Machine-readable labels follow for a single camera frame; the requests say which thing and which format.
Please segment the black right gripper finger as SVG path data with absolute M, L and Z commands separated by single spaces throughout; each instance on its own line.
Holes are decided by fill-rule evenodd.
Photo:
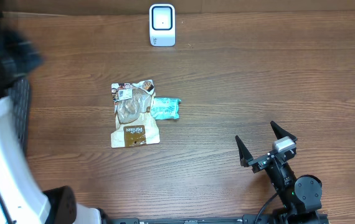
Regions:
M 253 160 L 253 156 L 238 135 L 235 136 L 235 140 L 239 149 L 240 165 L 248 167 L 249 162 Z
M 271 121 L 270 125 L 271 125 L 271 127 L 273 129 L 273 132 L 274 132 L 275 136 L 277 137 L 277 139 L 282 139 L 284 137 L 289 137 L 292 141 L 296 141 L 297 140 L 296 136 L 294 136 L 293 134 L 289 133 L 285 129 L 281 128 L 276 122 Z

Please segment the teal tissue pack wrapper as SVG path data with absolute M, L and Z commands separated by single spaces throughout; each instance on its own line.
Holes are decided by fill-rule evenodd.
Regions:
M 179 119 L 179 98 L 154 98 L 150 113 L 155 120 Z

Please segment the brown snack pouch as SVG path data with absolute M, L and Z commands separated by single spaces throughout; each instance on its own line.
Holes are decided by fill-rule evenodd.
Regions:
M 160 143 L 159 128 L 151 115 L 155 94 L 152 80 L 111 84 L 116 126 L 110 134 L 112 148 Z

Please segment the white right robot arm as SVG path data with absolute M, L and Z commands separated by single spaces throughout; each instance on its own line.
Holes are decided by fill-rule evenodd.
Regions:
M 235 137 L 240 165 L 251 167 L 254 173 L 264 170 L 276 193 L 256 215 L 244 215 L 243 223 L 328 223 L 327 215 L 320 215 L 322 182 L 314 175 L 296 177 L 288 161 L 296 156 L 298 138 L 271 121 L 277 140 L 267 154 L 253 158 L 244 142 Z

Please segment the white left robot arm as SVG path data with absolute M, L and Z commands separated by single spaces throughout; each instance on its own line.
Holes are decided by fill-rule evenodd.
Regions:
M 97 208 L 63 186 L 42 191 L 22 149 L 8 89 L 41 63 L 31 43 L 2 24 L 0 10 L 0 223 L 103 223 Z

